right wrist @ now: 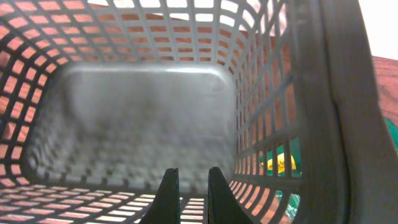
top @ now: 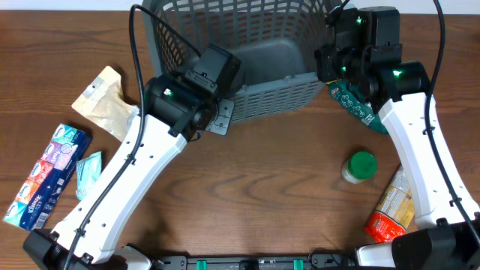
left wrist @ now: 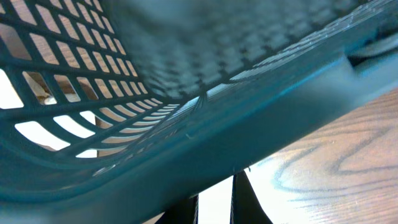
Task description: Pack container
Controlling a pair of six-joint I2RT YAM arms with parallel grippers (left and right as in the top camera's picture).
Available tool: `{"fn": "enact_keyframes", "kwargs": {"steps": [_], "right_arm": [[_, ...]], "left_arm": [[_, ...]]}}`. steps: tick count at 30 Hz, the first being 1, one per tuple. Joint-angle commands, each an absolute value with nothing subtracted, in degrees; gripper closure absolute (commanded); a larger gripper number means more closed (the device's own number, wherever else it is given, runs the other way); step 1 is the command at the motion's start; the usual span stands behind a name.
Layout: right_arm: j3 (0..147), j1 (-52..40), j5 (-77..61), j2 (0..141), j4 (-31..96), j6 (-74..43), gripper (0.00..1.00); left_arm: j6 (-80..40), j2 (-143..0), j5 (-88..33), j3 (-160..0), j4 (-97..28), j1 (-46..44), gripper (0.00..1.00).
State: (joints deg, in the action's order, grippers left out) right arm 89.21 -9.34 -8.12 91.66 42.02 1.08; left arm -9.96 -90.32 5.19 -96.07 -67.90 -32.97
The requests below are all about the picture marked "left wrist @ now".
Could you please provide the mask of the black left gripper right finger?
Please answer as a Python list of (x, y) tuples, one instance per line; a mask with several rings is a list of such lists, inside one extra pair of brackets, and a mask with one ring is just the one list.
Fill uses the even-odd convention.
[(272, 224), (244, 170), (233, 176), (230, 224)]

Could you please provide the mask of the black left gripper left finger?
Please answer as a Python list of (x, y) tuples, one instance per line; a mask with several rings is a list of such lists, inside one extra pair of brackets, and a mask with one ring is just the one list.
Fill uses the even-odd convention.
[(197, 224), (198, 196), (184, 199), (167, 209), (155, 224)]

